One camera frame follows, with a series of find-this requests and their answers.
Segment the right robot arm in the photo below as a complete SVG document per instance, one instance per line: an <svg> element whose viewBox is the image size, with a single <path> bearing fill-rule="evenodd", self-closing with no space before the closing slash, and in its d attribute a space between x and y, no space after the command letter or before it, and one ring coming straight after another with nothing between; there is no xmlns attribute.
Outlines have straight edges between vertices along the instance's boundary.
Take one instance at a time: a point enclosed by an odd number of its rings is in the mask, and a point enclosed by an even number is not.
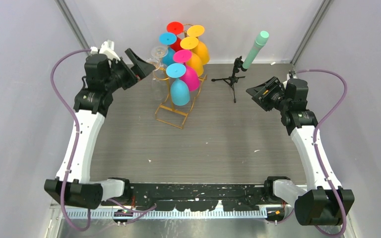
<svg viewBox="0 0 381 238"><path fill-rule="evenodd" d="M264 111L280 112L307 179L307 190L303 190L288 177L269 176L264 182L263 196L269 203L281 199L294 207L302 226L339 226L355 197L352 190L342 187L330 167L319 138L317 118L307 109L308 91L308 84L302 79L280 82L277 77L246 90Z"/></svg>

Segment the pink wine glass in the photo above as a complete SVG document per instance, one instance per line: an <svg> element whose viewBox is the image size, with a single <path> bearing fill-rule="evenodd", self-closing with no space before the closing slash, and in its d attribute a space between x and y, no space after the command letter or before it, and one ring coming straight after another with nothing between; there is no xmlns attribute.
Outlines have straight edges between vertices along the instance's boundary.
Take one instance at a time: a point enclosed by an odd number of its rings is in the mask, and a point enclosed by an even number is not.
<svg viewBox="0 0 381 238"><path fill-rule="evenodd" d="M189 91L195 91L199 88L199 77L197 72L188 64L192 59L192 52L190 50L177 51L173 60L177 63L183 63L186 67L186 71L180 79L188 86Z"/></svg>

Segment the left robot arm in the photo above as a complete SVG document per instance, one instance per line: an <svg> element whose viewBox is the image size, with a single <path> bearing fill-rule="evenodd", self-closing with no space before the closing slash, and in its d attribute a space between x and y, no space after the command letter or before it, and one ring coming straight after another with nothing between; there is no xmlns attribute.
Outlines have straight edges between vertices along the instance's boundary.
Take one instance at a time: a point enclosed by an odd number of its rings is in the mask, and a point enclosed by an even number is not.
<svg viewBox="0 0 381 238"><path fill-rule="evenodd" d="M82 88L71 107L54 91L67 107L74 123L67 151L54 179L47 179L44 190L60 205L96 209L101 202L113 198L120 205L131 202L132 191L124 178L90 180L90 167L98 133L106 119L113 93L131 88L146 78L155 66L141 59L132 49L125 54L132 62L128 67L110 49L93 49L84 64Z"/></svg>

